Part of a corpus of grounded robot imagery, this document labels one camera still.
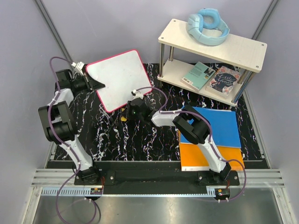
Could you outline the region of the yellow whiteboard eraser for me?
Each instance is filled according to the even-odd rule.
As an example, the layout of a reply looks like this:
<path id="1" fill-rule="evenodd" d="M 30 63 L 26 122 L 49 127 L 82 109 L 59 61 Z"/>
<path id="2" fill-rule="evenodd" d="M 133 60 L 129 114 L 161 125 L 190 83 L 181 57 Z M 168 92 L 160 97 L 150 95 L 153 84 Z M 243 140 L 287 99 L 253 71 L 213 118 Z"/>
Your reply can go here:
<path id="1" fill-rule="evenodd" d="M 121 122 L 126 122 L 127 120 L 128 120 L 128 118 L 127 118 L 127 109 L 126 108 L 121 108 L 120 121 Z"/>

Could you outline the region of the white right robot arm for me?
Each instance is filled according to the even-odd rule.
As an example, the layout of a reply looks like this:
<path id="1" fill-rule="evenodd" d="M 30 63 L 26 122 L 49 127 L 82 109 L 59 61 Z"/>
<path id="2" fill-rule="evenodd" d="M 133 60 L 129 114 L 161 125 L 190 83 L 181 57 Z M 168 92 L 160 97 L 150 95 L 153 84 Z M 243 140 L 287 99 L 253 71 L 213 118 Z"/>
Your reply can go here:
<path id="1" fill-rule="evenodd" d="M 141 98 L 128 101 L 128 120 L 139 120 L 151 126 L 174 126 L 190 143 L 197 145 L 208 162 L 213 182 L 223 185 L 229 179 L 231 166 L 219 152 L 212 136 L 210 122 L 192 106 L 180 110 L 161 111 L 150 109 Z"/>

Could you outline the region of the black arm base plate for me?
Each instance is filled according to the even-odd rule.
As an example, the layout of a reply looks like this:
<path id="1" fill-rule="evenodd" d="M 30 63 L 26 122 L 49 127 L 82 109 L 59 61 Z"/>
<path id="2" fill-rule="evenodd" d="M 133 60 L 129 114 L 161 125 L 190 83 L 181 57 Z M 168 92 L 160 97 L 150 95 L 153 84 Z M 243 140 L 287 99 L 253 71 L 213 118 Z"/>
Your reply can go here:
<path id="1" fill-rule="evenodd" d="M 208 187 L 239 186 L 238 173 L 231 171 L 225 181 L 210 171 L 181 171 L 178 161 L 101 161 L 96 165 L 107 195 L 203 195 Z"/>

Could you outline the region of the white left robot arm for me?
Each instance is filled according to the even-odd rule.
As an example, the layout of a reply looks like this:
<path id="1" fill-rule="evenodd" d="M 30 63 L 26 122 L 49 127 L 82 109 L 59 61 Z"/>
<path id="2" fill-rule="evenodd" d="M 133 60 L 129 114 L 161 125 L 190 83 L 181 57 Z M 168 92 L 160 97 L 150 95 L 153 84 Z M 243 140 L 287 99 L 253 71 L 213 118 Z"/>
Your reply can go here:
<path id="1" fill-rule="evenodd" d="M 69 105 L 75 93 L 85 90 L 96 91 L 105 85 L 87 74 L 72 78 L 70 69 L 54 72 L 54 78 L 56 82 L 54 98 L 48 105 L 38 109 L 45 137 L 69 155 L 75 165 L 74 174 L 77 179 L 90 185 L 101 183 L 104 181 L 101 169 L 79 141 L 77 125 Z"/>

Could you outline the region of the pink framed whiteboard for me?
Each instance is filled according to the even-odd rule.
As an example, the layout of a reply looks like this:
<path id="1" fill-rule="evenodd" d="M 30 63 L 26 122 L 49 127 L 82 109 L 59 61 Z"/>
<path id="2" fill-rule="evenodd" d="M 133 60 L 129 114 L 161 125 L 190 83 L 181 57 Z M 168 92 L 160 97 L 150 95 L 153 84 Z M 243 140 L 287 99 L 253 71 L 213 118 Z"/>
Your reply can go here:
<path id="1" fill-rule="evenodd" d="M 90 63 L 86 71 L 91 78 L 105 85 L 97 90 L 97 94 L 107 113 L 127 104 L 132 99 L 133 90 L 151 86 L 139 52 L 135 49 Z"/>

